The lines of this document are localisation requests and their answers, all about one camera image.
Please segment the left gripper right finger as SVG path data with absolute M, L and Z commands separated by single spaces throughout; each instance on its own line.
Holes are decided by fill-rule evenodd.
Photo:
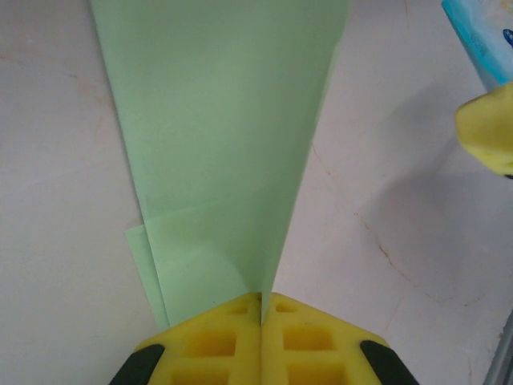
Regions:
M 273 293 L 261 329 L 261 383 L 412 384 L 414 376 L 379 335 Z

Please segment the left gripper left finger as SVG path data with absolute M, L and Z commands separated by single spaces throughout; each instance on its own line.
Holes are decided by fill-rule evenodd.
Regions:
M 141 342 L 111 384 L 259 384 L 261 294 L 218 305 Z

